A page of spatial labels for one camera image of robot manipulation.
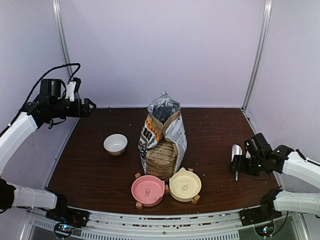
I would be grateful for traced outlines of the silver metal scoop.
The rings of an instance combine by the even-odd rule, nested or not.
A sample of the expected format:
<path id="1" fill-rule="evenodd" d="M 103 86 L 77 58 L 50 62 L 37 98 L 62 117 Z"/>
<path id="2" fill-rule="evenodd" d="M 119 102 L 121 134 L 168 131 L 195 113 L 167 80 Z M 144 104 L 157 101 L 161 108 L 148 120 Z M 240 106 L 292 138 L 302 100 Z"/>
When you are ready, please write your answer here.
<path id="1" fill-rule="evenodd" d="M 235 173 L 235 181 L 237 182 L 239 179 L 239 172 L 237 169 L 237 166 L 234 163 L 234 157 L 237 155 L 242 155 L 243 154 L 243 150 L 242 147 L 240 145 L 234 144 L 231 148 L 231 162 L 230 162 L 230 168 L 231 170 Z"/>

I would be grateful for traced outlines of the brown pet food bag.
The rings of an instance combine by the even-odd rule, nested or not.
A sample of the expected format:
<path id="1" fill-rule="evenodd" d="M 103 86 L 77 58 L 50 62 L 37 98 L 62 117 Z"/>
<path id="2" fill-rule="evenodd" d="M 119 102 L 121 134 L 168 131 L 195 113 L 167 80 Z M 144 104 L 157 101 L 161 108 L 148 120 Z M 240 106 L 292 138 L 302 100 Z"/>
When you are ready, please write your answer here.
<path id="1" fill-rule="evenodd" d="M 147 107 L 138 150 L 143 171 L 168 182 L 187 151 L 181 104 L 164 91 Z"/>

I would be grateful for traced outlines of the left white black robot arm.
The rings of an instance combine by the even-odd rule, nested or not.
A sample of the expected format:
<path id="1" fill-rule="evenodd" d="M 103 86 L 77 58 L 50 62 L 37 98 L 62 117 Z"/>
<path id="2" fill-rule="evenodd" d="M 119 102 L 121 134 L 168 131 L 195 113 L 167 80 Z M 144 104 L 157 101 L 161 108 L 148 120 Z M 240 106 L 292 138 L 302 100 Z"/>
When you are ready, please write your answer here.
<path id="1" fill-rule="evenodd" d="M 76 97 L 81 80 L 75 78 L 68 84 L 61 79 L 41 79 L 39 94 L 34 101 L 23 104 L 17 117 L 0 134 L 0 170 L 21 144 L 43 124 L 50 128 L 56 125 L 54 119 L 64 122 L 67 118 L 87 118 L 97 108 L 89 98 Z M 61 222 L 72 218 L 67 198 L 59 193 L 39 190 L 0 180 L 0 211 L 12 207 L 40 208 L 52 211 Z"/>

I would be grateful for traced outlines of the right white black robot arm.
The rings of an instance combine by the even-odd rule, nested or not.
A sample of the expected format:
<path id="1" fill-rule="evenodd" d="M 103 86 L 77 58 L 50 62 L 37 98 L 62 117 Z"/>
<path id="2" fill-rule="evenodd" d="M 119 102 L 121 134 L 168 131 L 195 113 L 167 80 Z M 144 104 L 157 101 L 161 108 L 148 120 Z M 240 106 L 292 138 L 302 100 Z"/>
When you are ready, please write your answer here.
<path id="1" fill-rule="evenodd" d="M 234 144 L 231 147 L 230 169 L 238 180 L 239 173 L 258 177 L 261 172 L 273 172 L 296 177 L 316 188 L 320 187 L 320 164 L 305 157 L 300 150 L 285 145 L 272 149 L 260 132 L 244 141 L 245 153 Z M 259 220 L 268 220 L 275 212 L 298 212 L 320 215 L 320 194 L 270 190 L 260 200 L 256 210 Z"/>

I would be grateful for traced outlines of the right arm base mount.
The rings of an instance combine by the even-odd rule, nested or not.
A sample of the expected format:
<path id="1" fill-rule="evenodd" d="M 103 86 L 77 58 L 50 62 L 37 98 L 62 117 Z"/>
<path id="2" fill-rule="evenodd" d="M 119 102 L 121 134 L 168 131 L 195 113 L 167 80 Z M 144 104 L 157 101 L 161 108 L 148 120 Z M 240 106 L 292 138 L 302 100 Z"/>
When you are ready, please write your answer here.
<path id="1" fill-rule="evenodd" d="M 260 205 L 253 208 L 244 208 L 239 212 L 240 220 L 243 226 L 254 225 L 267 222 L 282 216 L 281 211 L 277 211 L 274 206 L 274 200 L 281 190 L 271 189 L 260 200 Z"/>

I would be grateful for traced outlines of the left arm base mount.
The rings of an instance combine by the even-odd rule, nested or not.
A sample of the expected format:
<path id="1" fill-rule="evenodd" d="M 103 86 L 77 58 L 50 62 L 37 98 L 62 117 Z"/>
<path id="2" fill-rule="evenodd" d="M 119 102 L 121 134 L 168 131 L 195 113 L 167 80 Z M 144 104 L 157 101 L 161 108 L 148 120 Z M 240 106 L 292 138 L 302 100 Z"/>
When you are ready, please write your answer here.
<path id="1" fill-rule="evenodd" d="M 45 217 L 56 222 L 63 222 L 76 228 L 87 226 L 90 213 L 86 210 L 71 208 L 68 206 L 67 197 L 63 194 L 53 192 L 57 196 L 54 209 L 46 210 Z"/>

